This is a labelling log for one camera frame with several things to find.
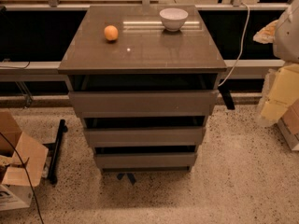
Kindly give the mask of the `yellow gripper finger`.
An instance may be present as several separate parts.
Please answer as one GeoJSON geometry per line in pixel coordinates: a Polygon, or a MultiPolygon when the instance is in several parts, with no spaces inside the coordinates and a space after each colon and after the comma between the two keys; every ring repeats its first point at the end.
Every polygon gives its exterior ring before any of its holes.
{"type": "Polygon", "coordinates": [[[261,44],[271,44],[274,41],[277,24],[278,20],[271,21],[253,36],[253,40],[261,44]]]}

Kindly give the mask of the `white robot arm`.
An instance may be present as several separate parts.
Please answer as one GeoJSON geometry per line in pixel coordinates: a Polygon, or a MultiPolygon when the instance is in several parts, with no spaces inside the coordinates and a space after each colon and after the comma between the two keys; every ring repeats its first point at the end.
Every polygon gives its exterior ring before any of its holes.
{"type": "Polygon", "coordinates": [[[289,63],[299,63],[299,0],[292,0],[278,20],[257,32],[253,40],[273,44],[276,57],[289,63]]]}

